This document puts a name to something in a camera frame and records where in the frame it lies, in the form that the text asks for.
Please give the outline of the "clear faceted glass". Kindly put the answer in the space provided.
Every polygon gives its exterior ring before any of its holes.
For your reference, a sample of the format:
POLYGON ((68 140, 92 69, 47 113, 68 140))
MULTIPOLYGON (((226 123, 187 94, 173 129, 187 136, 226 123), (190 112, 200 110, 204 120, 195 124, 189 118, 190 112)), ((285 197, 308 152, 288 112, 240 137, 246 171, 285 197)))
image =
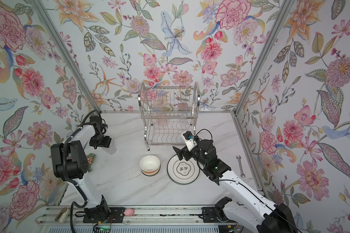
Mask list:
POLYGON ((104 151, 108 154, 114 154, 117 151, 117 148, 113 139, 111 140, 109 147, 104 148, 104 151))

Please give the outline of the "white plate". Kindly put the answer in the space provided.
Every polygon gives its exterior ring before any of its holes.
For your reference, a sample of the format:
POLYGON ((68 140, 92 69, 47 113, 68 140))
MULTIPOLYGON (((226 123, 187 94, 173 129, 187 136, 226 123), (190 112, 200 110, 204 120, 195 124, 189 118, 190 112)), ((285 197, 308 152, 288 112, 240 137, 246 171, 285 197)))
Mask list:
POLYGON ((200 168, 196 161, 179 160, 174 155, 167 164, 168 177, 176 184, 187 185, 193 183, 200 174, 200 168))

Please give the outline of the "orange white bowl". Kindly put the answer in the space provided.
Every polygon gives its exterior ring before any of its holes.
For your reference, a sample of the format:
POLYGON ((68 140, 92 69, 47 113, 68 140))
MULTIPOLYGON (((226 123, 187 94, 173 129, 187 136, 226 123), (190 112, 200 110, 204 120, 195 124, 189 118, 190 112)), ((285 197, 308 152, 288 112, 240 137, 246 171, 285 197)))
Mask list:
POLYGON ((154 176, 160 171, 160 160, 154 155, 147 155, 140 160, 139 166, 145 176, 154 176))

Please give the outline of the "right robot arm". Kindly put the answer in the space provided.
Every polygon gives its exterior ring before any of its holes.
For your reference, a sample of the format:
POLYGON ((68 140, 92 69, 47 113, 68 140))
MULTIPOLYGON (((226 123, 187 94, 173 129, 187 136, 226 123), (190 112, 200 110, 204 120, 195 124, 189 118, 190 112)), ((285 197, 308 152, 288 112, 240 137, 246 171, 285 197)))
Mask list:
POLYGON ((193 159, 212 182, 227 190, 236 199, 224 198, 216 209, 228 220, 241 224, 253 233, 298 233, 288 206, 275 204, 247 185, 230 166, 218 158, 212 140, 187 136, 185 146, 173 148, 180 160, 193 159))

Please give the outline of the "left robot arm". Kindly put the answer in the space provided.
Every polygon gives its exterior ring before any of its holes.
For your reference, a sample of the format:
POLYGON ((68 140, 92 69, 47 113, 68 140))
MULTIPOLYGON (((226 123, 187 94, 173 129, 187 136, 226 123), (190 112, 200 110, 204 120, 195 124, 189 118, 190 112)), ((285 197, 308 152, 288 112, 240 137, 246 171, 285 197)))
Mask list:
POLYGON ((51 146, 51 159, 55 177, 73 185, 84 200, 82 205, 85 217, 92 222, 106 220, 110 215, 108 204, 99 194, 87 172, 87 147, 93 149, 110 148, 112 139, 106 136, 107 125, 101 116, 88 114, 77 129, 64 141, 51 146))

